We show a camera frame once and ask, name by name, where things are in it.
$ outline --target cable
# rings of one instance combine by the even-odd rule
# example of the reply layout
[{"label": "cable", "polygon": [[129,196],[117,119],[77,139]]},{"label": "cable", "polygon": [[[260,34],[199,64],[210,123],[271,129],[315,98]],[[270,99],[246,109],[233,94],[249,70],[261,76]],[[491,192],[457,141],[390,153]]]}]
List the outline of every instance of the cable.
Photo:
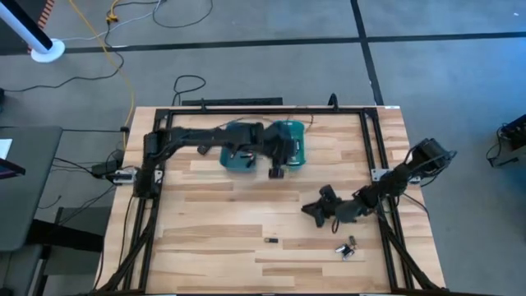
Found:
[{"label": "cable", "polygon": [[122,230],[122,244],[121,244],[121,253],[118,256],[118,266],[121,265],[122,253],[124,252],[124,242],[126,238],[126,225],[128,221],[128,214],[130,214],[130,208],[132,206],[133,194],[130,196],[130,201],[128,201],[128,207],[126,208],[126,214],[124,215],[124,228]]},{"label": "cable", "polygon": [[[151,1],[151,2],[127,2],[127,3],[119,3],[118,5],[115,5],[114,8],[117,8],[117,7],[121,7],[121,6],[126,6],[126,5],[131,5],[131,4],[139,4],[139,5],[151,5],[151,4],[156,4],[156,3],[159,3],[159,1]],[[143,20],[145,19],[146,17],[148,16],[151,16],[153,12],[148,12],[146,13],[144,16],[139,16],[139,17],[136,17],[136,18],[132,18],[128,21],[124,21],[124,22],[119,22],[116,26],[114,26],[110,32],[116,30],[118,27],[122,26],[122,25],[125,25],[125,24],[129,24],[133,21],[139,21],[139,20]],[[106,35],[108,33],[108,31],[105,31],[105,32],[102,32],[102,33],[99,33],[97,34],[97,37],[101,37],[103,35]],[[70,38],[62,38],[60,39],[62,42],[64,41],[73,41],[73,40],[84,40],[84,41],[91,41],[91,40],[94,40],[96,39],[97,37],[93,36],[93,37],[70,37]]]},{"label": "cable", "polygon": [[73,168],[71,169],[51,169],[50,173],[53,173],[53,172],[86,173],[83,170],[73,169]]},{"label": "cable", "polygon": [[402,195],[404,195],[405,197],[407,197],[410,201],[418,204],[427,214],[427,216],[429,216],[429,211],[427,210],[426,206],[424,206],[420,201],[417,201],[414,197],[411,197],[410,195],[408,195],[407,193],[402,193]]},{"label": "cable", "polygon": [[57,200],[55,202],[53,202],[51,205],[49,205],[49,206],[38,206],[38,208],[41,209],[41,210],[49,209],[50,207],[55,206],[57,204],[57,202],[60,201],[61,199],[62,199],[62,195],[59,195],[57,197]]},{"label": "cable", "polygon": [[52,167],[56,168],[56,169],[52,169],[52,170],[66,170],[66,171],[72,171],[72,172],[81,172],[81,173],[87,173],[84,169],[79,169],[77,167],[70,167],[70,166],[66,166],[66,165],[59,165],[59,164],[51,164]]},{"label": "cable", "polygon": [[181,28],[186,28],[186,27],[191,26],[191,25],[199,24],[206,17],[208,17],[210,15],[210,13],[212,13],[212,10],[214,10],[214,0],[210,0],[210,9],[201,19],[199,19],[197,21],[193,21],[193,22],[185,24],[185,25],[165,25],[165,24],[161,24],[159,21],[157,21],[157,18],[155,17],[155,13],[158,11],[160,4],[161,3],[159,2],[157,4],[157,6],[155,7],[155,9],[153,10],[152,19],[154,20],[155,24],[160,25],[163,28],[167,28],[167,29],[181,29]]},{"label": "cable", "polygon": [[115,5],[121,0],[113,0],[112,6],[109,8],[109,15],[106,15],[106,21],[107,22],[114,22],[118,21],[117,16],[113,13],[113,9],[115,8]]},{"label": "cable", "polygon": [[79,164],[76,164],[76,163],[74,163],[74,162],[72,162],[72,161],[65,160],[65,159],[61,159],[61,158],[58,158],[58,157],[55,157],[54,160],[58,160],[58,161],[62,161],[62,162],[67,163],[67,164],[71,164],[71,165],[73,165],[73,166],[75,166],[75,167],[77,167],[77,168],[79,168],[79,169],[83,169],[83,170],[85,170],[87,173],[89,173],[90,175],[93,176],[93,174],[91,173],[91,171],[89,171],[87,168],[85,168],[85,167],[83,167],[83,166],[81,166],[81,165],[79,165]]},{"label": "cable", "polygon": [[[294,112],[300,108],[305,108],[305,109],[309,109],[307,106],[296,106],[293,111],[287,116],[287,119],[285,119],[285,121],[289,121],[290,118],[294,115]],[[309,129],[312,127],[312,124],[314,123],[314,113],[309,113],[309,115],[311,115],[311,121],[309,122],[309,126],[305,129],[305,133],[308,133]],[[299,122],[302,122],[302,123],[306,123],[305,121],[303,120],[297,120]]]},{"label": "cable", "polygon": [[[496,159],[497,157],[499,157],[501,155],[501,151],[502,151],[502,135],[501,135],[501,132],[502,132],[502,128],[505,126],[505,123],[502,124],[501,127],[497,128],[496,130],[496,139],[497,139],[497,143],[495,145],[493,145],[492,147],[490,147],[490,149],[487,150],[486,152],[486,160],[491,164],[491,161]],[[493,156],[493,157],[489,157],[489,154],[490,152],[495,148],[499,146],[499,150],[496,152],[496,155]]]},{"label": "cable", "polygon": [[339,219],[336,219],[334,221],[332,221],[332,225],[330,226],[330,230],[332,231],[333,234],[336,234],[338,232],[338,228],[339,228]]},{"label": "cable", "polygon": [[61,225],[64,225],[66,222],[68,222],[69,220],[73,219],[74,217],[76,217],[77,215],[79,215],[81,212],[83,212],[84,210],[86,210],[87,208],[89,208],[90,206],[92,206],[93,204],[95,204],[98,200],[100,200],[102,197],[104,197],[106,194],[110,193],[112,190],[115,189],[115,185],[111,185],[105,192],[103,192],[102,194],[100,194],[99,196],[97,197],[94,197],[94,198],[91,198],[87,201],[85,201],[82,206],[80,206],[77,210],[75,210],[71,215],[69,215],[68,217],[60,220],[57,225],[58,226],[61,226]]},{"label": "cable", "polygon": [[[121,61],[121,64],[119,65],[119,68],[122,67],[124,65],[124,60]],[[34,89],[37,89],[37,88],[45,88],[45,89],[57,89],[59,87],[62,87],[64,86],[65,84],[67,84],[68,82],[71,82],[71,81],[74,81],[74,80],[83,80],[83,81],[98,81],[98,80],[103,80],[103,79],[108,79],[108,78],[111,78],[113,76],[115,76],[117,74],[118,70],[115,70],[115,72],[113,72],[112,74],[110,75],[107,75],[107,76],[98,76],[98,77],[82,77],[82,76],[74,76],[56,86],[45,86],[45,85],[37,85],[37,86],[30,86],[30,87],[26,87],[25,89],[20,89],[20,90],[6,90],[4,89],[5,91],[7,92],[24,92],[24,91],[28,91],[28,90],[34,90]]]},{"label": "cable", "polygon": [[[183,91],[178,91],[178,82],[181,78],[196,78],[196,79],[199,79],[203,82],[202,85],[200,86],[197,86],[197,87],[194,87],[190,90],[183,90]],[[173,91],[175,92],[175,95],[173,95],[173,99],[172,99],[172,106],[175,106],[175,99],[178,97],[179,98],[179,103],[178,105],[181,106],[181,94],[185,94],[185,93],[189,93],[189,92],[193,92],[195,90],[200,90],[202,89],[203,87],[206,86],[206,80],[205,78],[201,77],[201,76],[198,76],[198,75],[181,75],[179,76],[175,82],[173,83]]]},{"label": "cable", "polygon": [[93,284],[93,289],[91,292],[94,292],[97,289],[97,285],[99,285],[100,276],[102,275],[102,270],[104,267],[104,240],[102,240],[102,251],[100,251],[100,267],[99,267],[99,275],[97,276],[97,280]]},{"label": "cable", "polygon": [[[128,126],[128,123],[130,122],[130,120],[132,119],[132,114],[133,114],[133,109],[135,108],[135,91],[133,90],[133,86],[132,86],[132,83],[130,82],[130,80],[127,78],[126,74],[124,73],[124,71],[121,69],[121,66],[118,66],[114,60],[112,59],[112,57],[109,55],[109,52],[108,50],[106,49],[106,46],[104,46],[104,43],[103,41],[100,39],[99,36],[97,36],[97,32],[95,31],[95,29],[93,28],[93,26],[90,24],[90,22],[85,18],[85,16],[82,14],[82,12],[79,10],[79,8],[76,6],[76,4],[74,3],[73,0],[69,0],[69,3],[71,4],[73,10],[79,15],[79,17],[85,22],[86,26],[91,30],[91,32],[93,33],[93,35],[96,37],[97,41],[99,42],[99,45],[100,47],[102,48],[102,50],[104,51],[104,55],[106,56],[106,58],[108,59],[108,62],[110,64],[112,64],[112,66],[114,66],[116,69],[117,69],[117,72],[121,75],[122,79],[124,80],[129,92],[130,92],[130,110],[128,112],[128,115],[127,115],[127,118],[126,118],[126,121],[124,122],[124,126],[127,127]],[[124,150],[126,150],[126,133],[123,132],[122,133],[122,145],[125,147]]]}]

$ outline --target black floor stripe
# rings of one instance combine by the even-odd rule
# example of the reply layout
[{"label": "black floor stripe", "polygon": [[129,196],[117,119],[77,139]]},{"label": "black floor stripe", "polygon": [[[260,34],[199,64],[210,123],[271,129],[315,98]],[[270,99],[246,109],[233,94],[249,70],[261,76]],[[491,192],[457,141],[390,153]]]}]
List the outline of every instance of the black floor stripe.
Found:
[{"label": "black floor stripe", "polygon": [[367,42],[367,35],[365,33],[365,26],[363,25],[362,13],[360,13],[360,7],[358,6],[358,0],[351,0],[351,6],[353,7],[356,27],[358,28],[358,37],[360,38],[360,45],[362,46],[367,75],[369,76],[369,81],[371,82],[372,94],[376,104],[383,105],[384,99],[381,96],[380,83],[378,82],[378,76],[376,75],[375,63],[372,61],[371,49],[369,48],[369,43]]},{"label": "black floor stripe", "polygon": [[473,39],[503,39],[525,38],[526,32],[503,33],[469,33],[469,34],[443,34],[443,35],[409,35],[409,36],[377,36],[367,37],[369,43],[413,42],[413,41],[448,41],[448,40],[473,40]]},{"label": "black floor stripe", "polygon": [[[274,40],[249,40],[249,41],[222,41],[222,42],[196,42],[187,44],[143,44],[129,45],[127,47],[108,49],[109,51],[131,52],[131,51],[155,51],[172,49],[226,49],[256,46],[280,46],[280,45],[312,45],[312,44],[354,44],[363,40],[368,43],[394,43],[413,41],[447,41],[447,40],[476,40],[476,39],[504,39],[504,38],[526,38],[526,32],[503,32],[503,33],[472,33],[472,34],[449,34],[449,35],[406,35],[406,36],[373,36],[366,38],[342,37],[342,38],[310,38],[310,39],[274,39]],[[66,48],[66,53],[102,53],[100,47]],[[26,46],[20,49],[2,49],[0,56],[27,54]]]}]

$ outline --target wooden table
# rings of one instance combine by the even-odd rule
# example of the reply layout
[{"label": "wooden table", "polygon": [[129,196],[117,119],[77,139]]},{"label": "wooden table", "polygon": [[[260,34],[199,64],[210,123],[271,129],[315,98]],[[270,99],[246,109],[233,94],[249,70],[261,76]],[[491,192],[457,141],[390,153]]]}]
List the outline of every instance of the wooden table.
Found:
[{"label": "wooden table", "polygon": [[[402,113],[400,109],[384,107],[378,107],[378,113],[390,167],[395,167],[404,160],[409,148]],[[154,114],[155,108],[136,109],[125,165],[141,164],[142,137],[151,132]],[[210,128],[239,117],[178,115],[173,125]],[[246,117],[259,121],[262,118]],[[263,116],[273,120],[286,117]],[[308,126],[311,116],[294,115],[293,119]],[[332,220],[318,229],[314,219],[301,212],[302,205],[318,200],[318,191],[326,184],[331,184],[343,199],[349,199],[353,192],[371,182],[358,116],[316,114],[312,120],[306,133],[307,164],[297,172],[287,172],[283,180],[268,179],[268,160],[263,158],[257,160],[256,173],[227,173],[218,161],[220,148],[201,156],[195,147],[184,147],[167,162],[148,293],[390,290],[374,215],[360,217],[356,224],[341,224],[339,232],[332,234]],[[105,240],[101,284],[118,267],[131,192],[132,187],[125,186],[115,195]],[[406,193],[423,203],[419,187],[410,187]],[[132,236],[136,205],[137,201],[133,201],[127,220],[125,254]],[[430,279],[443,286],[425,212],[403,198],[399,212],[408,251]],[[357,239],[358,249],[350,261],[343,262],[334,249],[346,243],[349,235]],[[267,237],[279,238],[279,243],[265,243]],[[399,285],[403,286],[397,255],[394,260]],[[132,287],[137,286],[139,270],[137,264]]]}]

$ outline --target white stand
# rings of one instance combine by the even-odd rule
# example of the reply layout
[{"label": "white stand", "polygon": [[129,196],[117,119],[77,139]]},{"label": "white stand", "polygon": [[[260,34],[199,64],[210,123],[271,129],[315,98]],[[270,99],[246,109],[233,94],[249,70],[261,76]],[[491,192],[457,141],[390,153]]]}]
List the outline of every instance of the white stand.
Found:
[{"label": "white stand", "polygon": [[59,39],[52,38],[51,41],[53,41],[53,46],[47,53],[39,53],[35,49],[31,49],[31,58],[35,62],[53,62],[62,56],[66,50],[66,45]]}]

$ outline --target black desk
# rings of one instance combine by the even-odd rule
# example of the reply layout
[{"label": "black desk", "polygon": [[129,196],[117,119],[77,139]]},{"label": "black desk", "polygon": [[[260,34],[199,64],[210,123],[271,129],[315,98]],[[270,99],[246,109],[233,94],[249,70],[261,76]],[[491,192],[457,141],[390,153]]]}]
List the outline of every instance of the black desk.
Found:
[{"label": "black desk", "polygon": [[49,246],[102,251],[101,235],[34,219],[61,135],[60,127],[0,128],[0,139],[13,140],[7,160],[25,169],[0,180],[0,288],[15,296],[28,294]]},{"label": "black desk", "polygon": [[0,252],[25,244],[102,250],[100,235],[34,220],[61,135],[60,127],[0,128],[0,139],[13,140],[7,160],[25,169],[25,176],[0,180]]}]

